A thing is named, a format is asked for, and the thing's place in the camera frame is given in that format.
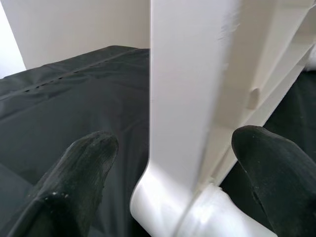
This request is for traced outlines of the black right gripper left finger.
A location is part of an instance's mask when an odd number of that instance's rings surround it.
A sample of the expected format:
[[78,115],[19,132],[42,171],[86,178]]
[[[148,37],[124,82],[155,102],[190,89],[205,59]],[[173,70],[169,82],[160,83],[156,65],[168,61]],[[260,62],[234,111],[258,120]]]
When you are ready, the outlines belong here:
[[117,137],[105,131],[72,143],[9,219],[7,236],[88,236],[118,150]]

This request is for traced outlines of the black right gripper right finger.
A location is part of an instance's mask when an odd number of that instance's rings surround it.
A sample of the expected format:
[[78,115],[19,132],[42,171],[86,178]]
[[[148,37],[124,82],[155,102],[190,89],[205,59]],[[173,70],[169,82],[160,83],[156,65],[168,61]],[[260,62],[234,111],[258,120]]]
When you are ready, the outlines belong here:
[[260,126],[232,135],[232,149],[279,237],[316,235],[316,164],[294,142]]

